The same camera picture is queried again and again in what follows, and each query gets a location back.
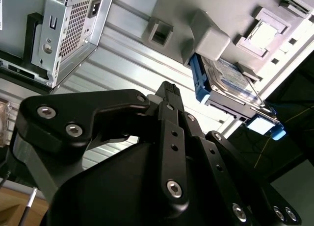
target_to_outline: ventilation holes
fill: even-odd
[[[62,58],[70,55],[79,47],[89,4],[90,1],[87,0],[73,5],[66,37],[61,42],[59,56]]]

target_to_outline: metal frame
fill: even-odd
[[[26,36],[27,41],[30,36],[32,40],[28,44],[31,50],[27,49],[27,52],[30,52],[29,62],[24,62],[25,56],[22,60],[4,52],[0,55],[3,65],[1,70],[7,71],[3,73],[13,74],[10,81],[20,85],[27,83],[30,84],[27,88],[34,91],[43,89],[44,93],[49,93],[96,50],[112,0],[101,0],[98,15],[94,18],[86,18],[83,30],[85,28],[93,30],[82,34],[79,48],[64,58],[59,56],[61,42],[67,36],[66,29],[72,8],[80,1],[86,0],[46,0],[42,22],[30,25],[27,19],[27,30],[32,34]],[[15,73],[8,68],[9,65],[15,68]]]

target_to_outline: silver metal panel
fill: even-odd
[[[141,42],[148,21],[114,4],[110,8],[107,25]]]
[[[97,46],[104,29],[105,21],[108,17],[109,6],[111,6],[112,0],[102,0],[99,8],[99,13],[95,19],[95,27],[90,37],[90,43]]]
[[[16,0],[2,0],[3,23],[0,31],[0,50],[18,57],[23,56],[26,15],[43,13],[44,2],[45,0],[23,0],[17,4]]]
[[[68,12],[71,9],[58,1],[46,1],[38,55],[42,60],[42,67],[48,71],[49,81],[55,81],[54,76],[57,76],[56,71],[61,63],[59,49],[62,39],[66,37],[64,29],[67,28],[65,18]]]
[[[121,4],[126,9],[135,10],[136,12],[149,17],[153,13],[152,6],[156,5],[157,0],[115,0],[115,3]]]

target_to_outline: cable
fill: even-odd
[[[259,155],[261,152],[255,152],[255,151],[241,151],[240,153],[242,153],[242,154],[255,154],[255,155]],[[270,163],[269,170],[265,170],[265,171],[264,171],[265,173],[267,173],[268,171],[271,171],[272,168],[274,167],[274,162],[273,162],[273,160],[271,159],[270,156],[268,156],[268,155],[266,155],[266,154],[264,154],[264,153],[263,153],[262,157],[263,157],[263,158],[266,158],[266,159],[269,161],[269,163]]]
[[[306,129],[306,130],[304,130],[304,131],[312,131],[312,130],[314,130],[314,128],[312,128],[312,129]]]
[[[295,116],[289,118],[289,119],[286,120],[284,123],[290,122],[290,121],[293,120],[294,118],[296,118],[296,117],[302,115],[303,113],[305,113],[306,111],[308,111],[308,110],[310,110],[310,109],[312,109],[312,108],[314,108],[314,105],[311,106],[311,107],[309,107],[309,108],[307,108],[307,109],[305,109],[305,110],[303,110],[302,112],[296,114]],[[255,165],[254,165],[254,168],[256,168],[257,164],[259,163],[260,158],[261,158],[261,156],[262,156],[262,154],[263,154],[265,148],[267,147],[267,144],[268,144],[268,142],[270,141],[270,139],[271,139],[270,137],[267,139],[267,141],[266,141],[266,143],[265,143],[265,145],[264,145],[264,147],[263,147],[263,149],[262,149],[262,151],[261,151],[261,153],[260,153],[260,155],[259,155],[259,157],[258,157],[258,159],[257,159],[257,161],[256,161],[256,163],[255,163]]]
[[[267,141],[266,141],[266,143],[265,143],[263,149],[261,150],[261,153],[260,153],[260,155],[259,155],[259,157],[258,157],[258,159],[257,159],[257,161],[256,161],[256,163],[255,163],[255,165],[254,165],[254,168],[256,168],[257,164],[259,163],[260,158],[261,158],[261,156],[262,156],[262,154],[263,154],[263,152],[264,152],[264,150],[265,150],[265,148],[266,148],[266,146],[267,146],[267,144],[268,144],[268,142],[269,142],[270,139],[271,139],[271,138],[268,138],[268,139],[267,139]]]
[[[261,152],[261,149],[257,146],[257,144],[258,144],[260,141],[262,141],[263,138],[260,138],[259,140],[254,140],[254,141],[251,140],[251,138],[250,138],[250,136],[249,136],[249,134],[248,134],[248,130],[247,130],[247,129],[245,130],[245,136],[246,136],[247,140],[250,142],[251,148],[252,148],[253,152],[258,152],[258,153],[260,153],[260,152]]]
[[[32,193],[30,194],[30,197],[29,197],[29,200],[28,200],[27,205],[25,207],[25,210],[23,212],[23,215],[20,219],[19,226],[24,225],[26,218],[27,218],[27,215],[28,215],[28,212],[29,212],[31,206],[33,205],[34,200],[35,200],[37,191],[38,191],[38,189],[34,187]]]
[[[295,115],[295,116],[289,118],[288,120],[285,121],[285,123],[287,123],[287,122],[291,121],[292,119],[294,119],[294,118],[296,118],[296,117],[302,115],[303,113],[307,112],[307,111],[310,110],[311,108],[314,108],[314,105],[311,106],[311,107],[309,107],[309,108],[307,108],[307,109],[305,109],[304,111],[300,112],[299,114],[297,114],[297,115]]]
[[[0,182],[0,189],[3,187],[4,183],[7,181],[7,179],[10,177],[11,172],[7,172],[3,180]]]

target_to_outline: black metal bracket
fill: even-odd
[[[156,96],[158,104],[136,90],[21,103],[10,162],[22,162],[51,203],[47,225],[301,224],[221,134],[203,134],[175,85]],[[139,143],[82,171],[86,150],[130,135]]]

